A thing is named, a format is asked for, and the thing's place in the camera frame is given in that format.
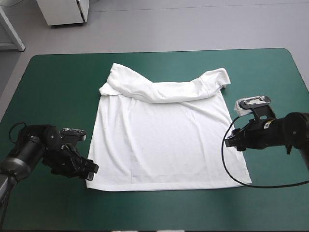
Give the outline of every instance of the white t-shirt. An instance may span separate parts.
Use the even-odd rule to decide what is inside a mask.
[[[220,89],[225,69],[190,82],[153,83],[113,64],[101,98],[88,158],[99,165],[87,187],[106,191],[236,187],[221,161],[231,118]],[[232,175],[251,183],[241,152],[225,148]]]

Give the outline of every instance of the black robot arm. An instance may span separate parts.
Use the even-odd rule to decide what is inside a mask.
[[[253,114],[254,119],[242,129],[233,130],[225,145],[235,146],[238,151],[283,145],[287,154],[294,147],[299,149],[309,168],[309,113],[289,113],[277,119],[269,103],[267,96],[238,100],[235,105],[238,115]]]
[[[14,142],[11,132],[19,124],[24,127]],[[82,157],[75,147],[85,137],[84,130],[64,128],[58,131],[51,125],[27,126],[24,122],[14,124],[9,138],[15,143],[15,147],[0,162],[0,206],[13,186],[27,178],[41,158],[43,164],[52,168],[53,174],[92,180],[94,173],[98,171],[98,165]]]

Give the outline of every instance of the table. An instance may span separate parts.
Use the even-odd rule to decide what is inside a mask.
[[[222,90],[232,118],[239,98],[268,95],[277,117],[309,112],[309,93],[289,51],[278,49],[34,56],[0,123],[0,154],[13,148],[9,128],[18,121],[88,131],[77,147],[87,156],[99,102],[113,62],[153,82],[190,81],[226,68]],[[245,116],[236,122],[241,127]],[[244,152],[256,185],[309,179],[299,152],[284,147]],[[39,164],[13,190],[4,222],[8,230],[309,230],[309,185],[149,192],[87,189],[81,179],[50,174]]]

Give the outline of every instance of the gray floor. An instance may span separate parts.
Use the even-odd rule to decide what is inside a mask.
[[[309,1],[91,0],[87,24],[59,29],[35,0],[3,9],[26,50],[0,52],[0,118],[37,54],[283,47],[309,87]]]

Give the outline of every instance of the white cabinet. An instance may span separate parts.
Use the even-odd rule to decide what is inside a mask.
[[[37,0],[48,25],[84,23],[89,0]]]

